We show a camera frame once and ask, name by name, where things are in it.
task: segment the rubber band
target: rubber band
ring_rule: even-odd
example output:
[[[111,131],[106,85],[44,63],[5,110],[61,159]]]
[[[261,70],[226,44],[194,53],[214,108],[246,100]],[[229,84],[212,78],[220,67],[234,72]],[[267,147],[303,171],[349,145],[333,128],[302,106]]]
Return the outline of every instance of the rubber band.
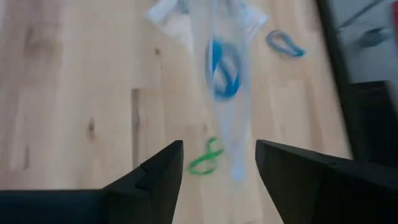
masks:
[[[189,163],[189,168],[188,171],[189,173],[193,174],[193,175],[208,175],[211,174],[214,170],[217,169],[217,160],[216,158],[218,156],[220,156],[222,153],[224,153],[224,149],[219,149],[217,151],[213,151],[213,149],[211,148],[211,145],[217,141],[216,137],[212,137],[207,141],[206,144],[206,153],[199,157],[198,159],[195,159],[194,161],[192,161],[191,163]],[[210,161],[213,164],[212,168],[209,168],[205,171],[200,171],[200,170],[196,170],[195,167],[199,164],[201,164],[202,162],[205,161]]]
[[[285,42],[287,48],[276,44],[274,42],[274,39],[276,38],[282,39]],[[275,51],[286,54],[290,57],[303,57],[305,55],[305,50],[297,46],[292,38],[287,33],[281,30],[274,30],[270,32],[266,37],[266,42]]]
[[[206,54],[206,66],[209,67],[210,60],[209,49],[207,49]],[[229,66],[225,62],[227,58],[230,58],[235,70],[236,75],[235,78],[231,76],[231,72],[229,71]],[[214,40],[213,41],[213,54],[212,54],[212,66],[211,66],[211,74],[206,75],[206,79],[213,87],[215,98],[218,100],[228,100],[236,95],[241,85],[241,60],[239,58],[238,51],[236,48],[229,43],[222,43],[221,41]],[[224,81],[226,83],[225,87],[221,87],[214,82],[215,72],[219,70],[223,75]]]

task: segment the blue rubber band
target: blue rubber band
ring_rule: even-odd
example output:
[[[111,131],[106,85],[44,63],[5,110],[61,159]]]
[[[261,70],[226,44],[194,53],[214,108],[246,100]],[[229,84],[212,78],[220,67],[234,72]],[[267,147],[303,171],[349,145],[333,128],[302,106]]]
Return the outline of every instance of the blue rubber band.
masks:
[[[208,55],[209,49],[206,54],[206,66],[208,67]],[[231,76],[231,72],[228,68],[228,64],[224,59],[230,58],[233,65],[235,66],[236,75],[235,78]],[[206,79],[214,89],[214,95],[216,99],[228,100],[236,95],[241,85],[241,60],[239,58],[238,51],[236,48],[229,43],[222,43],[220,41],[213,41],[213,54],[212,54],[212,71],[211,74],[206,76]],[[222,88],[219,85],[213,84],[215,72],[219,70],[223,75],[226,83],[225,87]]]
[[[275,44],[274,42],[275,38],[281,38],[288,46],[288,48],[281,47]],[[266,37],[266,42],[275,51],[282,54],[286,54],[290,57],[303,57],[305,55],[305,50],[297,46],[292,40],[292,38],[287,33],[281,30],[274,30],[270,32]]]

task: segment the wood grain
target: wood grain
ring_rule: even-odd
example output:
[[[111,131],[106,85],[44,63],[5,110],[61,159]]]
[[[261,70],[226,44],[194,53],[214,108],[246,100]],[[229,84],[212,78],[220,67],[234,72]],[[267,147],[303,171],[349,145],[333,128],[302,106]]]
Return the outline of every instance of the wood grain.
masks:
[[[258,174],[256,139],[350,157],[311,0],[250,0],[270,16],[251,45],[252,122],[245,179],[226,156],[207,177],[183,173],[174,223],[282,223]],[[184,140],[184,163],[216,134],[190,52],[139,0],[0,0],[0,188],[103,187]],[[288,32],[292,60],[265,36]]]

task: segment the green rubber band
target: green rubber band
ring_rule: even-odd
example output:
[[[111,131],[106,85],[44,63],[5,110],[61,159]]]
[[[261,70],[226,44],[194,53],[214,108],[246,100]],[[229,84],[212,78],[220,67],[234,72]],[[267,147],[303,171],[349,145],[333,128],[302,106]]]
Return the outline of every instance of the green rubber band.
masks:
[[[222,153],[224,153],[224,149],[219,149],[217,151],[213,151],[211,148],[211,145],[217,141],[216,137],[212,137],[207,141],[207,145],[206,145],[206,153],[199,157],[198,159],[195,159],[194,161],[192,161],[191,163],[189,163],[189,168],[188,171],[189,173],[193,174],[193,175],[208,175],[211,174],[214,170],[217,169],[217,156],[220,156]],[[196,170],[195,167],[199,164],[201,164],[202,162],[205,161],[210,161],[213,163],[213,168],[205,170],[205,171],[199,171]]]

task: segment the wooden floor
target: wooden floor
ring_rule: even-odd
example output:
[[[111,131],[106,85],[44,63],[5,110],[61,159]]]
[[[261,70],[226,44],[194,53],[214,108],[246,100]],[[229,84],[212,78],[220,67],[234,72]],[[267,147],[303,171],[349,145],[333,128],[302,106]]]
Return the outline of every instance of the wooden floor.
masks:
[[[226,156],[184,172],[174,223],[282,223],[254,161],[255,139],[349,157],[312,0],[250,0],[270,16],[251,45],[246,176]],[[0,0],[0,188],[103,187],[175,139],[185,162],[214,135],[190,54],[144,18],[150,0]],[[274,29],[307,50],[280,57]]]

